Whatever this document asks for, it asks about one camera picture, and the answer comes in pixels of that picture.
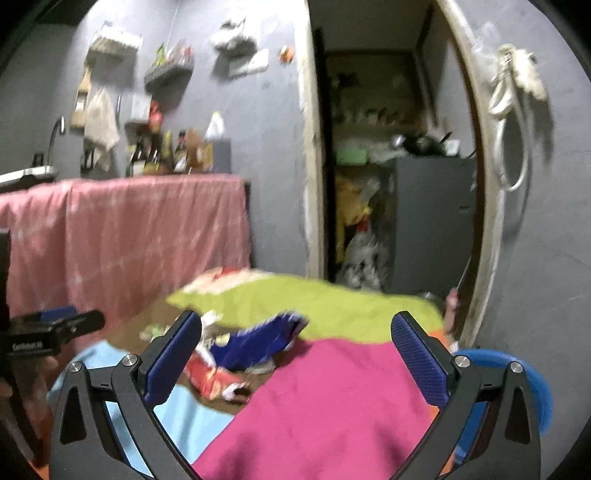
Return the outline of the left human hand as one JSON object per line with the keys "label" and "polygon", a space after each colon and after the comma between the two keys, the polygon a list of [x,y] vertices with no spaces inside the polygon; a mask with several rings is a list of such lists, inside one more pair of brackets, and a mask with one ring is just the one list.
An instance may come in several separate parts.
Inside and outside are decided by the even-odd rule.
{"label": "left human hand", "polygon": [[[58,361],[53,356],[24,358],[14,364],[17,391],[1,378],[1,423],[13,439],[19,452],[35,468],[43,469],[48,464],[53,411],[47,398],[48,381],[54,377]],[[20,395],[19,404],[24,408],[36,439],[39,451],[35,453],[18,426],[15,409],[10,400]]]}

